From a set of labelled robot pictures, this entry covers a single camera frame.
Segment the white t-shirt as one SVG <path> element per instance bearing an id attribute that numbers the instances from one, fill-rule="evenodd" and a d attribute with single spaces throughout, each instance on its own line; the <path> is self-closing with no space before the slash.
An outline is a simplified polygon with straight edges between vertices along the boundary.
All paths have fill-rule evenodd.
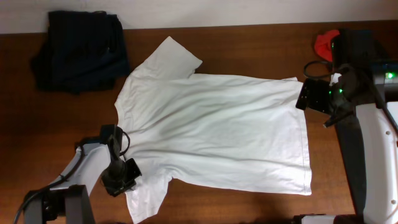
<path id="1" fill-rule="evenodd" d="M 127 192 L 134 223 L 158 213 L 169 182 L 310 195 L 302 83 L 199 74 L 201 60 L 173 38 L 126 79 L 115 107 L 141 176 Z"/>

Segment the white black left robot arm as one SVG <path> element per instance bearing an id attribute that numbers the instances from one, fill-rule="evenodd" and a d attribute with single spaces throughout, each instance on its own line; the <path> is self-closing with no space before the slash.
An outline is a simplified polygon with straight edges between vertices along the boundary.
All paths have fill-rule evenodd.
<path id="1" fill-rule="evenodd" d="M 99 136 L 84 138 L 63 172 L 49 185 L 31 190 L 18 209 L 25 223 L 44 224 L 65 217 L 67 223 L 94 223 L 90 193 L 101 180 L 112 197 L 132 189 L 141 171 L 134 159 L 125 159 L 128 134 L 115 124 L 101 127 Z"/>

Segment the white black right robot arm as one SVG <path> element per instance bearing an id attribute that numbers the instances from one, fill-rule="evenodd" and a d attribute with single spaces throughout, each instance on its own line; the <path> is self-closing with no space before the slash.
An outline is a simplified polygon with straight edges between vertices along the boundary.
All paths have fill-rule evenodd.
<path id="1" fill-rule="evenodd" d="M 328 73 L 305 74 L 296 107 L 327 114 L 324 127 L 336 129 L 354 213 L 294 222 L 396 223 L 397 62 L 370 30 L 329 30 L 313 48 Z"/>

